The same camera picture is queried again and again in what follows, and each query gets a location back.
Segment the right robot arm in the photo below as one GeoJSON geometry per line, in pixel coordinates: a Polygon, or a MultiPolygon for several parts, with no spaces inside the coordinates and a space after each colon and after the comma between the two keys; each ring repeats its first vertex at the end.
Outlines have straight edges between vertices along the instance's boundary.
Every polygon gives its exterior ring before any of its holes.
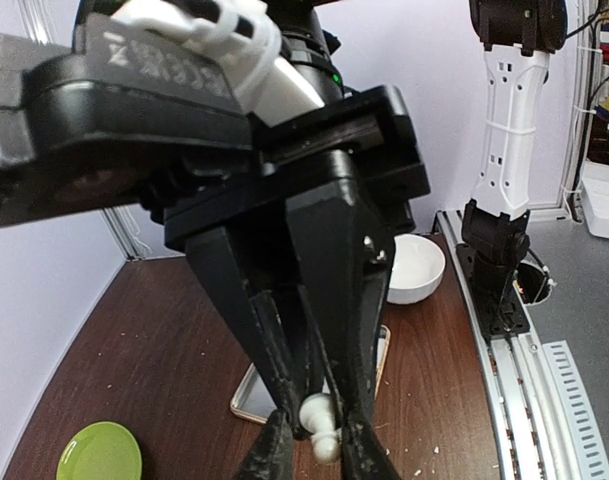
{"type": "MultiPolygon", "coordinates": [[[[220,66],[264,129],[260,171],[165,216],[180,247],[263,378],[268,426],[308,433],[306,405],[330,433],[374,412],[377,335],[407,200],[428,191],[397,90],[349,93],[331,61],[338,42],[312,1],[165,1],[119,15],[220,66]]],[[[463,237],[474,277],[501,298],[529,239],[535,110],[566,36],[561,1],[474,1],[488,102],[481,170],[463,237]]]]}

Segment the white pawn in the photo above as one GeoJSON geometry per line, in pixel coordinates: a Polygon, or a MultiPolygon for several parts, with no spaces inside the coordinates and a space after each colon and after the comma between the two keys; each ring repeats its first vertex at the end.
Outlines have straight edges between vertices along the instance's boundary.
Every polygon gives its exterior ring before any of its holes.
{"type": "Polygon", "coordinates": [[[299,422],[310,434],[316,461],[323,465],[337,462],[341,454],[341,433],[336,427],[331,396],[316,393],[307,397],[300,407],[299,422]]]}

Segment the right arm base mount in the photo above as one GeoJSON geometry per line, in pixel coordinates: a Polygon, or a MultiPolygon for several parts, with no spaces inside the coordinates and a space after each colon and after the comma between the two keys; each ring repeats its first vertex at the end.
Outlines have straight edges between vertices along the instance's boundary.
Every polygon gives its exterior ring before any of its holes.
{"type": "Polygon", "coordinates": [[[455,252],[484,340],[489,343],[491,340],[528,333],[531,328],[530,321],[514,284],[500,282],[491,286],[485,273],[479,272],[476,253],[469,245],[459,243],[455,252]]]}

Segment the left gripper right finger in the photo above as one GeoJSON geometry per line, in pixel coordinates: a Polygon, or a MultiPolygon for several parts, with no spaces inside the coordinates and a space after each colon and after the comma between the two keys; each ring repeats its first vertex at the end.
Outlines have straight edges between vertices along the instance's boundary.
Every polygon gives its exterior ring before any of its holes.
{"type": "Polygon", "coordinates": [[[341,478],[346,480],[400,480],[372,426],[349,419],[342,429],[341,478]]]}

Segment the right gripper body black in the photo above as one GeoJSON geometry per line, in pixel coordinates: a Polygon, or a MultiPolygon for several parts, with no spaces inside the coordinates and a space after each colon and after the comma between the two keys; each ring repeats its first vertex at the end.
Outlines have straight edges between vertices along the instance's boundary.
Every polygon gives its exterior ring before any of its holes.
{"type": "Polygon", "coordinates": [[[166,245],[221,310],[380,309],[393,237],[430,190],[402,92],[375,87],[263,129],[257,150],[255,171],[166,212],[166,245]]]}

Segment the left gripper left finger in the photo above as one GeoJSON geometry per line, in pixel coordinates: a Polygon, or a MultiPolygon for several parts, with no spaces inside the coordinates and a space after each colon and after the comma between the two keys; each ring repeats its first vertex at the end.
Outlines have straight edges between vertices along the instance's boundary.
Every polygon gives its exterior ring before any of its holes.
{"type": "Polygon", "coordinates": [[[237,480],[291,480],[295,439],[286,411],[277,409],[239,466],[237,480]]]}

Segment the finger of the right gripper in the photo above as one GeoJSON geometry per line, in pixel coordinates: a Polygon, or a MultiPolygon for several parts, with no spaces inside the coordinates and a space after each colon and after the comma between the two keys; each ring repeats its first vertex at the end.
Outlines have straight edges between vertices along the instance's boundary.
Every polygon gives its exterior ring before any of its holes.
{"type": "Polygon", "coordinates": [[[293,436],[304,439],[299,410],[309,392],[309,336],[293,263],[258,236],[225,226],[189,238],[185,253],[293,436]]]}
{"type": "Polygon", "coordinates": [[[349,419],[371,425],[393,235],[363,186],[349,179],[288,200],[287,225],[340,426],[349,419]]]}

